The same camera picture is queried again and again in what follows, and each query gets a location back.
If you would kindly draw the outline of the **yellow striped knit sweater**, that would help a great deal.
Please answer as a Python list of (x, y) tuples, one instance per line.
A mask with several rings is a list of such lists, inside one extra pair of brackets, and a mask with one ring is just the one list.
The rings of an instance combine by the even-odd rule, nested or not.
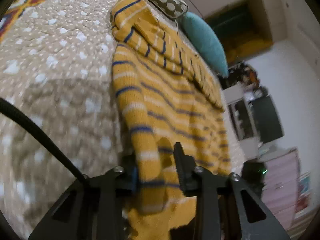
[(118, 0), (112, 62), (119, 110), (129, 129), (142, 188), (129, 208), (132, 239), (169, 239), (195, 216), (178, 185), (174, 144), (213, 174), (231, 172), (224, 106), (210, 70), (144, 0)]

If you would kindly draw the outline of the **cluttered clothes rack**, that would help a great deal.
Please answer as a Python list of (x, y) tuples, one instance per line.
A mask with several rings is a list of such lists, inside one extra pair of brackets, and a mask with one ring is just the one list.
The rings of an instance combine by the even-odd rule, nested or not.
[(228, 69), (228, 76), (218, 76), (221, 88), (223, 90), (240, 83), (244, 87), (256, 89), (260, 86), (260, 79), (257, 71), (245, 62), (238, 62)]

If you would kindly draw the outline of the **wooden bedroom door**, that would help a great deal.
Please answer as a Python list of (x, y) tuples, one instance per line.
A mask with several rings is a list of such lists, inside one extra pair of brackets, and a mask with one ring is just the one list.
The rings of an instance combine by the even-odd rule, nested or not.
[(262, 0), (240, 0), (204, 20), (220, 40), (230, 66), (273, 45)]

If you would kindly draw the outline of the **pink drawer chest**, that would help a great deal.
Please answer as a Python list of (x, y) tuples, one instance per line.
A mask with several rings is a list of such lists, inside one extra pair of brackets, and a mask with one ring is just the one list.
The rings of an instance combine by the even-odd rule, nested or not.
[(284, 229), (293, 222), (298, 200), (300, 162), (298, 149), (267, 153), (259, 158), (267, 171), (261, 199)]

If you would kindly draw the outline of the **black flat television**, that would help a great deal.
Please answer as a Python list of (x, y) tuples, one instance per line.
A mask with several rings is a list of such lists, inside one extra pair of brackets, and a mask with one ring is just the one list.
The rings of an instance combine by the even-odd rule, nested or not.
[(271, 96), (257, 98), (251, 101), (251, 105), (255, 127), (263, 144), (284, 136), (280, 118)]

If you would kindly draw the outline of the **white tv cabinet shelf unit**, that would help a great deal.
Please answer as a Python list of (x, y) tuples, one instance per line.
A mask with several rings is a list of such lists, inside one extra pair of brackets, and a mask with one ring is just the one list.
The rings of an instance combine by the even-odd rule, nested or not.
[(240, 83), (223, 91), (236, 138), (247, 160), (259, 158), (260, 134), (255, 125), (252, 105)]

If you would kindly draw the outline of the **beige heart quilted bedspread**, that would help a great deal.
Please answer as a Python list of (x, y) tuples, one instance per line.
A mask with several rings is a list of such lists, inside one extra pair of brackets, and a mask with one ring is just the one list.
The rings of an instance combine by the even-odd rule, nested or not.
[[(33, 6), (1, 44), (1, 97), (37, 123), (90, 176), (129, 149), (111, 88), (117, 0)], [(74, 177), (31, 135), (1, 117), (1, 211), (27, 239)]]

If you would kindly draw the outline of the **teal corduroy pillow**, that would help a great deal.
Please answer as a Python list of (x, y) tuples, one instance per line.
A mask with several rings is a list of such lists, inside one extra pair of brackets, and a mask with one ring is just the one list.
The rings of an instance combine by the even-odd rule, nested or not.
[(202, 18), (189, 11), (182, 17), (180, 25), (208, 67), (222, 77), (228, 77), (225, 51), (213, 29)]

